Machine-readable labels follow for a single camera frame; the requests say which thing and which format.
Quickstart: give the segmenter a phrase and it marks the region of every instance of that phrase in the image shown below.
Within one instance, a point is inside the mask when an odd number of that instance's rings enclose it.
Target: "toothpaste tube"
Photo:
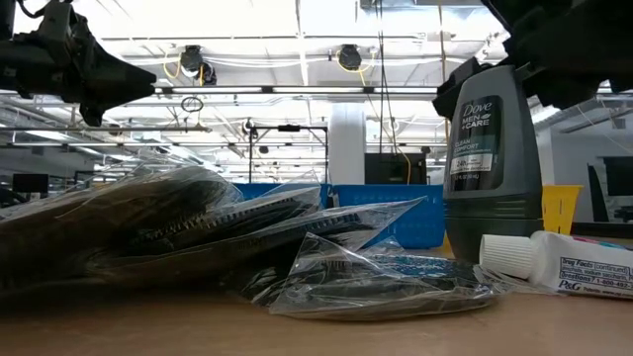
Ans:
[[[485,234],[480,264],[561,293],[633,298],[633,252],[612,243],[548,231]]]

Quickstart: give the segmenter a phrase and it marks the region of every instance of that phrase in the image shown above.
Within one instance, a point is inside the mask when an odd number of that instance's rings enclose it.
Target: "plastic bag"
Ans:
[[[216,173],[187,167],[26,204],[0,222],[0,291],[80,275],[97,250],[240,199]]]
[[[411,254],[368,258],[309,234],[270,312],[378,320],[483,308],[507,293],[497,284],[479,282],[473,268]]]
[[[245,235],[318,210],[320,187],[303,188],[217,207],[186,220],[146,231],[122,255],[160,255]]]
[[[350,215],[351,217],[359,218],[350,219],[350,226],[356,224],[358,228],[349,231],[330,230],[329,232],[326,230],[317,231],[316,229],[311,229],[310,231],[299,230],[297,231],[297,236],[305,236],[307,232],[319,232],[324,238],[335,241],[335,243],[340,244],[344,248],[356,250],[377,236],[390,223],[397,220],[421,200],[371,204],[322,211],[316,216],[306,217],[306,219]],[[295,243],[273,248],[245,261],[222,277],[222,285],[230,293],[237,294],[255,305],[261,307],[269,306],[275,301],[281,287],[283,287],[302,241],[302,238],[298,238]],[[377,252],[388,248],[397,251],[403,250],[393,238],[388,238],[373,245],[367,251]]]
[[[225,272],[254,256],[279,249],[283,249],[284,253],[276,254],[277,260],[283,266],[290,266],[306,233],[319,233],[336,243],[358,248],[419,201],[319,211],[246,235],[159,256],[98,258],[91,264],[90,272],[122,285],[168,284]]]

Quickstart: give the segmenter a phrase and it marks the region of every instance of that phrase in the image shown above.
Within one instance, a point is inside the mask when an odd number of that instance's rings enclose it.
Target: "wooden table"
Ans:
[[[631,355],[633,302],[512,295],[389,322],[298,320],[208,291],[59,286],[3,300],[0,355]]]

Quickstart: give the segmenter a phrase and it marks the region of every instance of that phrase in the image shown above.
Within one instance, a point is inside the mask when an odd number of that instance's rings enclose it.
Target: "blue bin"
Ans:
[[[281,184],[277,183],[235,183],[234,184],[237,189],[241,191],[241,194],[244,196],[244,200],[251,200],[257,197],[261,197],[268,191],[279,187]],[[327,207],[327,192],[331,185],[329,184],[321,184],[320,185],[320,203],[321,206]]]
[[[395,236],[404,248],[431,248],[444,240],[444,203],[441,185],[336,185],[341,207],[370,203],[401,202],[426,196],[368,244]]]

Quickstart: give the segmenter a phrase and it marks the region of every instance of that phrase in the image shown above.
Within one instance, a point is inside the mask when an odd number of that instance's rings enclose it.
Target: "white column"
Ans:
[[[550,128],[536,132],[538,160],[541,164],[543,185],[555,184],[554,153],[552,151],[552,131]]]
[[[329,120],[329,175],[332,184],[365,184],[365,106],[332,105]]]

